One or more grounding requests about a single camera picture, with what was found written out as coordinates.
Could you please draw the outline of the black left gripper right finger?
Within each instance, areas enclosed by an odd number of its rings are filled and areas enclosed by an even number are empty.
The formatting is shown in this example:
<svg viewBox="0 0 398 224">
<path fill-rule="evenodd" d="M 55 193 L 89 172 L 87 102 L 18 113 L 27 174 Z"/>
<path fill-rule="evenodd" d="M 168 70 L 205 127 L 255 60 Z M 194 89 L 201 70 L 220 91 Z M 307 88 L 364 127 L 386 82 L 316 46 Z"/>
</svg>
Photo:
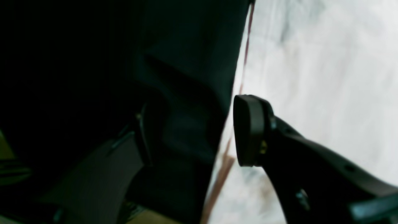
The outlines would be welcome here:
<svg viewBox="0 0 398 224">
<path fill-rule="evenodd" d="M 270 103 L 236 95 L 239 165 L 262 167 L 288 224 L 396 224 L 398 189 L 298 133 Z"/>
</svg>

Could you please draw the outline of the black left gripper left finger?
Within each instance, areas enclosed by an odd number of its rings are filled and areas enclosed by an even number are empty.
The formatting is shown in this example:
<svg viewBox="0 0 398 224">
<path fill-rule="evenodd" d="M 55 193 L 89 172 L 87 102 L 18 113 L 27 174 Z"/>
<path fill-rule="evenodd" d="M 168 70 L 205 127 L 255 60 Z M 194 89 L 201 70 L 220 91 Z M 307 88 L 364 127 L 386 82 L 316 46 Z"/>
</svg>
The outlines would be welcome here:
<svg viewBox="0 0 398 224">
<path fill-rule="evenodd" d="M 39 198 L 42 224 L 119 224 L 125 198 L 142 169 L 160 159 L 164 100 L 130 101 L 110 108 L 108 136 L 68 167 Z"/>
</svg>

